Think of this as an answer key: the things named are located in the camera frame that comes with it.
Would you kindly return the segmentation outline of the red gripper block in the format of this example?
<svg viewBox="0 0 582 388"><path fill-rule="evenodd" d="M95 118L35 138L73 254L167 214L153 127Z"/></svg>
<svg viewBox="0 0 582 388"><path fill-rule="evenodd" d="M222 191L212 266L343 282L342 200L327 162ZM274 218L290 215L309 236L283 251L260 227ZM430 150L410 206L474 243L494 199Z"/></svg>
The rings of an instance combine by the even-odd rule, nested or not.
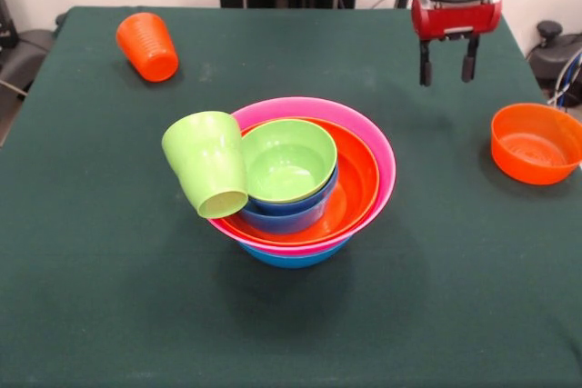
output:
<svg viewBox="0 0 582 388"><path fill-rule="evenodd" d="M479 36L493 32L501 19L502 0L474 0L446 3L433 0L413 0L411 18L419 41L419 83L432 84L432 64L429 44L450 35L474 35L468 38L461 79L465 83L475 77Z"/></svg>

